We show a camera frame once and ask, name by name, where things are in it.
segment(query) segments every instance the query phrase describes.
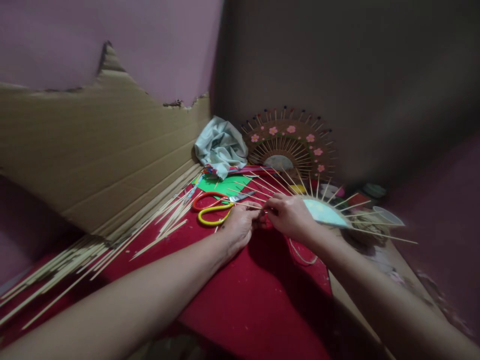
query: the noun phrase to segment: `crumpled fabric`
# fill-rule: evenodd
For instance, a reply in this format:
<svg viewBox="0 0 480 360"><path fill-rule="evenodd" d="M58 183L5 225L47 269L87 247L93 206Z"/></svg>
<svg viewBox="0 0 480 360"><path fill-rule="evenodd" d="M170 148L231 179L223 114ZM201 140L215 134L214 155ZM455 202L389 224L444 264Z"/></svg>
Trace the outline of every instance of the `crumpled fabric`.
<svg viewBox="0 0 480 360"><path fill-rule="evenodd" d="M230 167L242 169L247 165L248 149L242 134L230 122L214 116L196 140L195 154L203 165L210 164L223 180Z"/></svg>

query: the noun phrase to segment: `scissors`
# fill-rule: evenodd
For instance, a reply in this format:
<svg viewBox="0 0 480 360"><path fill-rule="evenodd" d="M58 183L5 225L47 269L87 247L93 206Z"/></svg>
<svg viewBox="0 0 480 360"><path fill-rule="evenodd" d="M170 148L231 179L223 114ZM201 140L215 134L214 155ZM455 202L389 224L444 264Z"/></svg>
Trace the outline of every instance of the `scissors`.
<svg viewBox="0 0 480 360"><path fill-rule="evenodd" d="M245 192L245 193L239 193L238 195L235 195L235 196L226 197L225 195L223 195L220 192L208 191L208 192L205 192L202 195L198 196L195 200L193 200L192 208L199 212L198 213L198 221L200 221L203 225L216 227L218 225L223 224L224 221L227 219L227 217L230 214L230 211L232 210L231 208L235 205L233 202L238 203L239 201L241 201L243 199L246 199L249 195L253 195L255 193L256 193L256 191L250 191L250 192ZM207 197L218 197L219 199L218 200L215 199L216 201L213 204L210 204L210 205L205 206L205 207L197 206L197 203L201 199L207 198ZM222 202L228 202L228 204L218 205ZM222 211L222 210L225 210L225 209L230 209L228 211L228 214L226 214L226 216L223 219L220 219L218 221L206 221L202 218L203 214L216 212L216 211Z"/></svg>

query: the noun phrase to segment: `yellow scissors handle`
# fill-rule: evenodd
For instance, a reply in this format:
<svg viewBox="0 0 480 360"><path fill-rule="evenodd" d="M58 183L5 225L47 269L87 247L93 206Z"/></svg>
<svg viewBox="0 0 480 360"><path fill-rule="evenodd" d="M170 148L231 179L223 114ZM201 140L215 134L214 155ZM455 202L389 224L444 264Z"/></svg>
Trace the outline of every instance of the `yellow scissors handle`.
<svg viewBox="0 0 480 360"><path fill-rule="evenodd" d="M207 226L218 226L218 225L221 225L221 224L223 224L224 221L227 219L227 217L229 216L230 211L232 211L232 209L230 209L230 211L228 212L228 214L227 214L223 219L220 219L220 220L218 220L218 221L206 221L206 220L203 220L203 219L202 219L202 215L203 215L203 214L206 214L206 213L210 213L210 212L225 210L225 209L231 208L231 207L233 207L233 206L234 206L234 203L233 203L233 202L230 202L230 203L228 203L227 205L220 205L220 206L213 206L213 207L204 208L203 210L200 210L200 212L198 213L198 221L200 221L203 225L207 225Z"/></svg>

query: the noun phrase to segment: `cardboard sheet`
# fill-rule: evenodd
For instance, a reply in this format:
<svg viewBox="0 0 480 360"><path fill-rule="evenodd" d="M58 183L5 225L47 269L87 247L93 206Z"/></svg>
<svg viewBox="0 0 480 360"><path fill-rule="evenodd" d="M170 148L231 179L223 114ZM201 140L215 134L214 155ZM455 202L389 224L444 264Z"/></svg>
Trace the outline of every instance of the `cardboard sheet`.
<svg viewBox="0 0 480 360"><path fill-rule="evenodd" d="M107 236L189 169L208 96L165 106L109 44L97 81L69 91L0 84L0 167L84 231Z"/></svg>

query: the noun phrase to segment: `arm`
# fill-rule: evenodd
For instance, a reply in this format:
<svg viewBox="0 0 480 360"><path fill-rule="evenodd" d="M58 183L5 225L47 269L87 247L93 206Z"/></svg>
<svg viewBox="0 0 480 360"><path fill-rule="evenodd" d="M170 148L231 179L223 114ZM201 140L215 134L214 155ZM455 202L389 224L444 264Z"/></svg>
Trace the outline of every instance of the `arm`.
<svg viewBox="0 0 480 360"><path fill-rule="evenodd" d="M216 233L105 286L14 342L0 358L125 358L165 329L247 245L252 221L254 226L265 222L260 215L260 210L234 207Z"/></svg>
<svg viewBox="0 0 480 360"><path fill-rule="evenodd" d="M317 224L300 198L275 194L265 204L273 226L311 249L335 275L397 359L480 359L455 327Z"/></svg>

